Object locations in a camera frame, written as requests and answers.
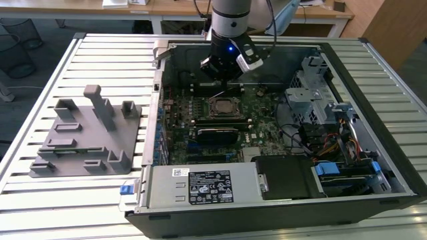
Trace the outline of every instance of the circuit board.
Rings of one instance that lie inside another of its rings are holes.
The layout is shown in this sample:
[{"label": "circuit board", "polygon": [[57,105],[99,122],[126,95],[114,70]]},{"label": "circuit board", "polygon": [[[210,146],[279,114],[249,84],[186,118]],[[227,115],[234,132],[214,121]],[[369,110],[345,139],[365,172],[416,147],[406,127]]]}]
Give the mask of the circuit board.
[{"label": "circuit board", "polygon": [[223,146],[198,147],[195,141],[195,128],[193,119],[210,119],[210,103],[215,97],[195,97],[193,92],[181,89],[166,92],[166,126],[170,149],[170,165],[195,164],[190,162],[194,156],[226,155],[226,161],[243,162],[242,149],[259,147],[262,155],[286,155],[286,145],[279,134],[275,120],[275,107],[279,94],[271,92],[266,86],[245,86],[241,97],[234,97],[234,103],[239,105],[242,115],[250,118],[251,128],[238,132],[235,144]]}]

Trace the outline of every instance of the barcode sticker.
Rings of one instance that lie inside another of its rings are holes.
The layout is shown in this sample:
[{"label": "barcode sticker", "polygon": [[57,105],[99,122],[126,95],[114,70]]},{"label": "barcode sticker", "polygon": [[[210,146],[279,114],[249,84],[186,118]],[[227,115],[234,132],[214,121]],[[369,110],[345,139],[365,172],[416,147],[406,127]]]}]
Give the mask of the barcode sticker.
[{"label": "barcode sticker", "polygon": [[190,168],[174,168],[173,177],[187,177],[189,172],[190,172]]}]

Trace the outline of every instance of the open computer tower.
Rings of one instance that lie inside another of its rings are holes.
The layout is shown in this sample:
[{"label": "open computer tower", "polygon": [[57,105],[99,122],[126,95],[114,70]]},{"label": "open computer tower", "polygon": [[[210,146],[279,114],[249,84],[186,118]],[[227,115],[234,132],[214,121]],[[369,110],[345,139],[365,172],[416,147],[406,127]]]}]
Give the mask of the open computer tower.
[{"label": "open computer tower", "polygon": [[226,89],[201,71],[209,52],[209,42],[169,42],[158,62],[138,207],[126,212],[147,237],[352,224],[426,199],[328,43],[278,43]]}]

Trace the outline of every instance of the black plastic cover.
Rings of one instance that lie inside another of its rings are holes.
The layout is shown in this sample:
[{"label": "black plastic cover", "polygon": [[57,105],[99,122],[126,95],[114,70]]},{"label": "black plastic cover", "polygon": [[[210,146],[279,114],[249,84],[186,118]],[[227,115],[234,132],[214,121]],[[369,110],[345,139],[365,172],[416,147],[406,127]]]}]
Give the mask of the black plastic cover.
[{"label": "black plastic cover", "polygon": [[253,158],[258,174],[263,174],[269,191],[265,200],[324,198],[312,167],[313,160],[305,155],[271,155]]}]

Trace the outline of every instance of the motherboard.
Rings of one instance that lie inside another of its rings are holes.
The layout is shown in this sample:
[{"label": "motherboard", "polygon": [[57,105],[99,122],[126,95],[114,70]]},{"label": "motherboard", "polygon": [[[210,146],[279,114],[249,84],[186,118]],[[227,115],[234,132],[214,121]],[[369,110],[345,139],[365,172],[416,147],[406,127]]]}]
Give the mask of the motherboard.
[{"label": "motherboard", "polygon": [[253,155],[286,155],[275,120],[279,87],[237,85],[166,88],[170,165],[238,163]]}]

